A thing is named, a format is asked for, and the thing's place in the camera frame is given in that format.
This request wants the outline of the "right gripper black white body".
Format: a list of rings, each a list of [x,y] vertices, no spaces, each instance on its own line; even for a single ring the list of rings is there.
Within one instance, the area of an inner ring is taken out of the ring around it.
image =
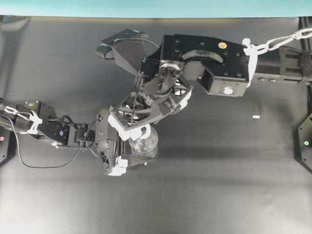
[[[131,92],[121,105],[113,107],[108,122],[117,130],[122,140],[129,140],[130,130],[146,124],[151,126],[183,110],[188,104],[192,90],[192,84],[177,80],[162,95]]]

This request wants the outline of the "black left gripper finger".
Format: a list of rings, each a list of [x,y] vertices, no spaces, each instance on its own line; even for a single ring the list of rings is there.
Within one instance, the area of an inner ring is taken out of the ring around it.
[[[121,137],[117,136],[117,144],[116,144],[116,159],[118,157],[121,157],[121,159],[125,159],[130,161],[131,154],[130,151],[127,150],[127,141],[123,141]]]
[[[149,161],[149,158],[145,156],[127,156],[126,159],[128,161],[127,168],[132,168],[139,164],[145,164]]]

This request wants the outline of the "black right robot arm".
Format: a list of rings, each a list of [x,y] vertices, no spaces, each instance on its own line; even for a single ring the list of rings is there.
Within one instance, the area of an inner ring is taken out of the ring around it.
[[[210,95],[241,97],[255,80],[312,82],[312,54],[284,43],[275,46],[242,44],[218,38],[165,35],[146,55],[141,38],[115,39],[113,59],[136,76],[128,97],[110,110],[109,124],[123,140],[143,138],[150,125],[184,109],[197,81]]]

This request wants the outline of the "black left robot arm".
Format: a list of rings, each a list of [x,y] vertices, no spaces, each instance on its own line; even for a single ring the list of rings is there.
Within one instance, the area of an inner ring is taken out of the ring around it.
[[[108,176],[121,176],[127,168],[147,164],[151,157],[126,153],[126,143],[108,123],[109,109],[102,109],[91,123],[76,123],[68,115],[40,101],[18,104],[0,100],[0,125],[18,135],[29,135],[57,149],[89,150],[101,159]]]

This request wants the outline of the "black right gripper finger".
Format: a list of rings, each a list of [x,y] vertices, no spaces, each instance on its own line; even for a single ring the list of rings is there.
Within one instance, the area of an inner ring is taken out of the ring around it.
[[[132,140],[146,139],[151,134],[150,124],[146,124],[137,128],[130,130],[129,138]]]

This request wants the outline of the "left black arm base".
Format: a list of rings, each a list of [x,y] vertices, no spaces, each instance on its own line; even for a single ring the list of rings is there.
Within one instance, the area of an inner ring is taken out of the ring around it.
[[[12,131],[0,128],[0,166],[10,161],[16,153],[16,140]]]

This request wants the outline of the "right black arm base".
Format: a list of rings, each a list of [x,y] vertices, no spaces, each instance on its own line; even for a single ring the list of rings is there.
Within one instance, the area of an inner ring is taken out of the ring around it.
[[[294,159],[312,173],[312,114],[296,124],[294,129]]]

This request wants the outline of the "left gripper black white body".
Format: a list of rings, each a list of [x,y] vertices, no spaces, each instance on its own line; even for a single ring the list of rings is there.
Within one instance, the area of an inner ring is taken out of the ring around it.
[[[119,134],[108,122],[112,110],[113,107],[106,107],[97,114],[95,139],[104,173],[108,176],[121,176],[126,173],[128,161],[121,159],[120,156],[116,159],[116,144]]]

